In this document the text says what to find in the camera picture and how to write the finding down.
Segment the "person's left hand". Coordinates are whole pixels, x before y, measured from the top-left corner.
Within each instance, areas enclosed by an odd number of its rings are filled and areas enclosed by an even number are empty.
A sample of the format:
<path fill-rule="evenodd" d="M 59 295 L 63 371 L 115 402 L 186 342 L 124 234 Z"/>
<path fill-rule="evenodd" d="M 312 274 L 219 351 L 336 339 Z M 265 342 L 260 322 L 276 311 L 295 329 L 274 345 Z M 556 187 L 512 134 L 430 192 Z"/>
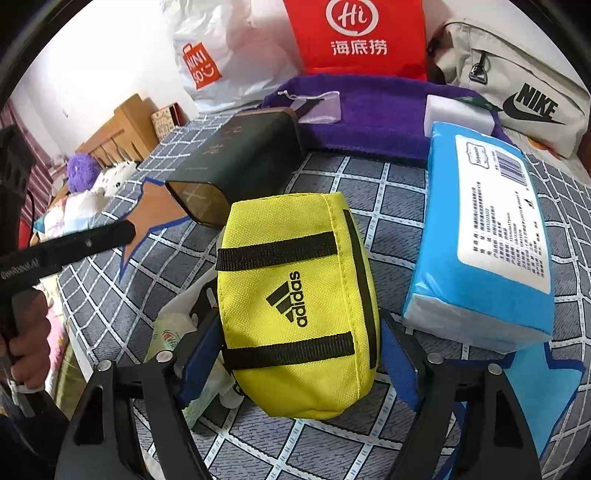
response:
<path fill-rule="evenodd" d="M 51 325 L 46 298 L 41 291 L 30 289 L 14 296 L 12 307 L 19 335 L 8 345 L 1 341 L 1 360 L 7 359 L 8 353 L 18 357 L 11 367 L 15 381 L 30 390 L 43 388 L 50 369 L 47 337 Z"/>

